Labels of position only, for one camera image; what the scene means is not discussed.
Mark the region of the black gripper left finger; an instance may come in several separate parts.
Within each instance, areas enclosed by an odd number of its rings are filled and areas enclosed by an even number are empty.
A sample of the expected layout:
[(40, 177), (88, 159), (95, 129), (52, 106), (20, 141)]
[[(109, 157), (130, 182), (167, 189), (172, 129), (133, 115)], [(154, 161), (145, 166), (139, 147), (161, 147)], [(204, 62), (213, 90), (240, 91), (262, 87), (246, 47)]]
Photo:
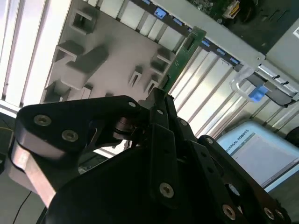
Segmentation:
[(175, 135), (165, 98), (154, 88), (145, 100), (91, 98), (22, 108), (15, 124), (15, 165), (45, 206), (78, 173), (82, 154), (130, 140), (149, 153), (149, 190), (170, 206), (178, 183)]

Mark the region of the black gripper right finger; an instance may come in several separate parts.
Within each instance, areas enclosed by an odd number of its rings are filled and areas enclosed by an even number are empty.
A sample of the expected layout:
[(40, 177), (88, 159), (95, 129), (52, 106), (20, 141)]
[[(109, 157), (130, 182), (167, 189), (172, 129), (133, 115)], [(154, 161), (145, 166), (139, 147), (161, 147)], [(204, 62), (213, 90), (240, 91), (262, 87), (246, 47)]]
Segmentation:
[(201, 221), (208, 224), (290, 224), (281, 204), (266, 191), (210, 136), (196, 138), (190, 125), (179, 118), (173, 97), (166, 96), (166, 110), (178, 141), (179, 155), (186, 157), (199, 175)]

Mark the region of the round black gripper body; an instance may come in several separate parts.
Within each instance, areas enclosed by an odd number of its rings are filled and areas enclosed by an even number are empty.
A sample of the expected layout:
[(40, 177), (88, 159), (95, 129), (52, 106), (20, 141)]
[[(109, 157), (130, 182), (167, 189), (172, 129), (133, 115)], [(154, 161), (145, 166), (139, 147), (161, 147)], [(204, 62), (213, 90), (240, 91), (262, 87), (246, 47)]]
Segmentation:
[(47, 224), (221, 224), (203, 180), (178, 161), (179, 205), (169, 209), (150, 195), (149, 153), (130, 149), (64, 185), (53, 198)]

